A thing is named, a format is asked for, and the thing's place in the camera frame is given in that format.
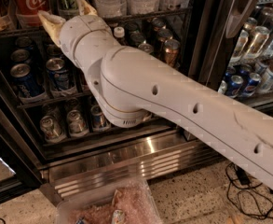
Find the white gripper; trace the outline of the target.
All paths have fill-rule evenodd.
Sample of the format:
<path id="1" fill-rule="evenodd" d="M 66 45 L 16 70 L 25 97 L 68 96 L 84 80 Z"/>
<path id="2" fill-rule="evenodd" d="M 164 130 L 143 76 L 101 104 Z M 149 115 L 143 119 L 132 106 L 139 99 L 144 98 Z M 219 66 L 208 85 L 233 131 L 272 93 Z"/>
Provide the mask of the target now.
<path id="1" fill-rule="evenodd" d="M 37 15 L 63 54 L 76 66 L 91 66 L 112 47 L 112 34 L 97 10 L 86 0 L 76 0 L 80 15 L 69 21 L 39 10 Z"/>

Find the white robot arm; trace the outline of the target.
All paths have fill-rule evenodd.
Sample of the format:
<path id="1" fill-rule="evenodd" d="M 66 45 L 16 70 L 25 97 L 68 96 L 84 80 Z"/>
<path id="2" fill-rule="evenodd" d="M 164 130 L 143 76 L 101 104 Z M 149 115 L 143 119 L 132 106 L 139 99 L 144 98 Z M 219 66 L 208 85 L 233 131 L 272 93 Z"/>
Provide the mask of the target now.
<path id="1" fill-rule="evenodd" d="M 70 20 L 37 13 L 46 32 L 79 69 L 114 125 L 147 113 L 167 119 L 273 189 L 273 118 L 203 86 L 133 47 L 122 46 L 94 12 Z"/>

